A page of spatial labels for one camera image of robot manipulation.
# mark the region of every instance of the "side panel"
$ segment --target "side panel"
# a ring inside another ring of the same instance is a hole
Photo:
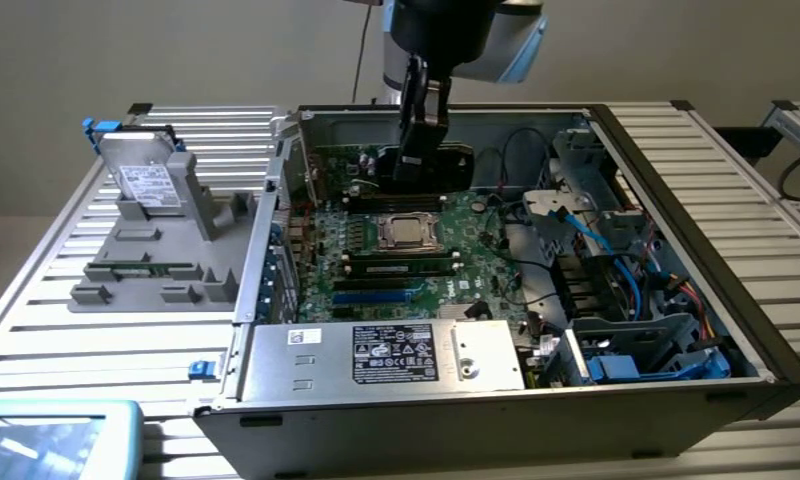
[[[775,389],[694,390],[215,412],[196,422],[248,479],[465,470],[676,455]]]
[[[800,358],[771,323],[764,311],[735,276],[706,234],[688,215],[682,203],[664,183],[658,171],[640,152],[611,110],[604,105],[594,107],[594,116],[623,164],[619,165],[632,190],[640,190],[644,207],[670,228],[699,275],[716,295],[731,319],[742,329],[778,382],[787,392],[754,411],[748,418],[766,419],[800,399]]]

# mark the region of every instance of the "warning label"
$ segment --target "warning label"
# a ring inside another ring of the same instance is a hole
[[[352,329],[352,379],[359,384],[439,380],[432,325]]]
[[[169,172],[163,165],[125,165],[121,167],[121,178],[143,207],[180,206],[181,199],[175,191]]]

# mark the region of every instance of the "blue connector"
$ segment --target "blue connector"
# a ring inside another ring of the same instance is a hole
[[[207,360],[192,362],[187,376],[191,380],[213,380],[216,378],[216,362]]]

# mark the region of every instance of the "cpu socket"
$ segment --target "cpu socket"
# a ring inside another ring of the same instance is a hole
[[[439,218],[429,213],[403,213],[379,217],[379,249],[421,252],[439,250]]]

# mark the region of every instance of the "capacitor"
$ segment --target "capacitor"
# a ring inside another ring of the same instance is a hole
[[[480,215],[486,212],[486,203],[483,202],[472,202],[471,203],[471,211]]]

